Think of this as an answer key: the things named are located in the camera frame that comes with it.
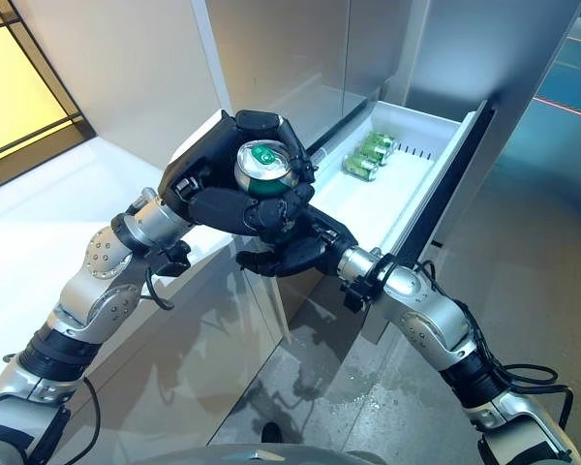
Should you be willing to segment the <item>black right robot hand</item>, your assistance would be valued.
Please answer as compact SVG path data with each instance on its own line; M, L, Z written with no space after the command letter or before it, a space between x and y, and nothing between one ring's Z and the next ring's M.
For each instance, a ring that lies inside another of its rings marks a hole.
M267 277L292 276L311 268L337 276L344 253L357 245L343 223L310 206L299 215L285 242L264 252L238 252L235 260L242 269Z

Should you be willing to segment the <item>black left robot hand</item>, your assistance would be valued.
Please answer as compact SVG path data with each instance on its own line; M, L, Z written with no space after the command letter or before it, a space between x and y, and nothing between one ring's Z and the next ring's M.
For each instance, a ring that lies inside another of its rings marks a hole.
M234 176L240 146L253 140L275 140L290 152L296 185L269 199L243 191ZM314 196L314 166L289 121L282 116L243 109L225 110L200 139L164 171L158 192L189 223L248 236L277 232L294 220Z

